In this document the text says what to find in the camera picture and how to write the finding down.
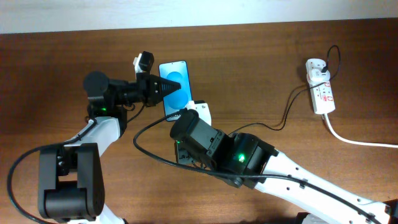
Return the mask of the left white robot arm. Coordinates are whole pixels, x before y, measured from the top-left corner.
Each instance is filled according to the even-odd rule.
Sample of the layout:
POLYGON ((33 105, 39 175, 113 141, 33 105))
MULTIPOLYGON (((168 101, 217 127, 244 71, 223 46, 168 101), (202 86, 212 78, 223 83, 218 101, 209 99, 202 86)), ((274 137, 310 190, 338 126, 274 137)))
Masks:
POLYGON ((105 204, 100 157, 124 134, 127 107, 155 106, 181 85, 148 72, 128 82, 95 71, 85 77, 83 88, 87 125, 72 139, 40 150, 39 213, 58 223, 125 223, 105 204))

